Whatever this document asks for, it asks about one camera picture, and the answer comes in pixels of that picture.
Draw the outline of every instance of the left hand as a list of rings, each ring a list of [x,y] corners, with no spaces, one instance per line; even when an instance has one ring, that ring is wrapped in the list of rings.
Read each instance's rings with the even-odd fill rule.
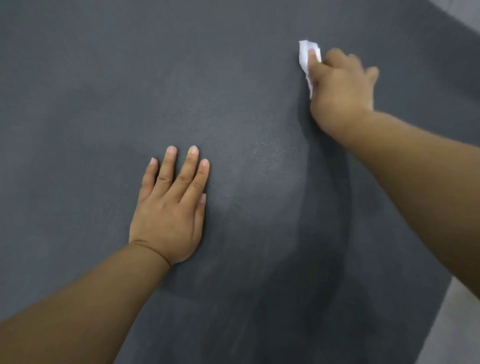
[[[192,146],[173,182],[177,149],[169,146],[158,172],[152,158],[142,181],[138,204],[130,225],[130,244],[149,248],[172,266],[189,258],[200,242],[206,194],[203,194],[210,163]]]

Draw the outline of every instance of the gray mat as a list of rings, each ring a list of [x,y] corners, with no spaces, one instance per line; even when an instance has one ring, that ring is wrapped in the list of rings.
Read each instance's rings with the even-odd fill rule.
[[[450,277],[314,126],[306,37],[378,65],[378,109],[480,142],[480,40],[427,2],[3,1],[0,318],[120,249],[150,157],[195,144],[204,238],[117,363],[412,363]]]

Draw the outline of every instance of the hand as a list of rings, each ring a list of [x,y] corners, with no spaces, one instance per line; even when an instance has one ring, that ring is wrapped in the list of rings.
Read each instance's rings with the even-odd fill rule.
[[[173,183],[177,149],[168,147],[158,177],[158,161],[152,158],[130,225],[129,243],[153,250],[170,266],[189,258],[202,236],[206,203],[202,192],[210,163],[202,159],[197,170],[198,154],[198,148],[192,146]]]
[[[319,63],[309,51],[308,73],[313,83],[310,111],[318,126],[337,139],[351,123],[373,111],[373,87],[378,68],[363,69],[360,59],[341,50],[329,51]]]

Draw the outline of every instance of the finger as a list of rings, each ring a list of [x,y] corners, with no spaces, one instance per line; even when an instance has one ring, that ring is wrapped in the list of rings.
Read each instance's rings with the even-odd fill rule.
[[[378,76],[380,75],[380,71],[378,67],[370,67],[365,71],[365,75],[370,80],[371,84],[375,85],[378,80]]]
[[[138,193],[138,202],[142,202],[152,193],[155,186],[155,175],[157,170],[158,160],[152,158],[147,166],[144,177],[142,178],[142,187],[140,187],[140,192]]]
[[[363,71],[363,66],[361,65],[361,60],[357,55],[350,53],[348,55],[348,63],[350,67],[356,71]]]
[[[193,217],[193,241],[198,244],[202,237],[202,231],[204,228],[204,218],[205,218],[205,204],[207,202],[207,195],[202,194],[197,203],[197,208],[195,209],[195,215]]]
[[[321,78],[330,70],[330,67],[327,65],[320,63],[317,60],[317,56],[315,55],[315,51],[313,49],[308,51],[308,76],[313,81],[313,83],[317,83],[321,80]]]
[[[188,186],[190,186],[190,183],[193,181],[193,177],[197,170],[198,153],[198,148],[196,146],[190,147],[185,163],[167,193],[177,201],[181,200]]]
[[[190,183],[190,186],[188,186],[181,199],[182,203],[191,206],[192,209],[197,205],[197,202],[202,196],[202,192],[204,191],[207,183],[209,171],[210,162],[207,159],[202,159],[200,161],[200,165],[198,166],[195,178],[193,179],[192,183]]]
[[[340,49],[334,48],[326,54],[324,63],[334,68],[346,68],[348,59]]]
[[[160,172],[158,173],[155,187],[152,191],[155,197],[162,197],[172,185],[176,160],[177,149],[174,146],[169,146],[163,157],[162,166],[160,167]]]

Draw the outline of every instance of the white floor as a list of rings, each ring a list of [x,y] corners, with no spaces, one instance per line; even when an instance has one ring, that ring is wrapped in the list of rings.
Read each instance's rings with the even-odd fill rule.
[[[480,0],[430,0],[442,10],[480,33]]]

